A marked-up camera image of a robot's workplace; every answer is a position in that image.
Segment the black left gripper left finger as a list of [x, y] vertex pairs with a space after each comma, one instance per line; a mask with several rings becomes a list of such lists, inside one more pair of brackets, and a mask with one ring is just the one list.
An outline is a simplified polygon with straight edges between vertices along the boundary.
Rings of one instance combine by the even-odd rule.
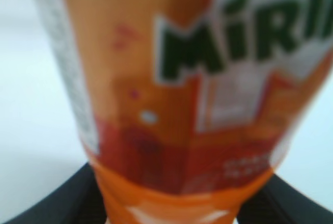
[[65, 183], [7, 224], [105, 223], [103, 197], [87, 163]]

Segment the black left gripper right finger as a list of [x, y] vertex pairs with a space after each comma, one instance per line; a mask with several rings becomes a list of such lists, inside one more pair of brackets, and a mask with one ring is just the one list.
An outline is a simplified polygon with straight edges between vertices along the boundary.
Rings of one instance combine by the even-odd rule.
[[274, 175], [237, 215], [239, 224], [332, 224], [332, 212]]

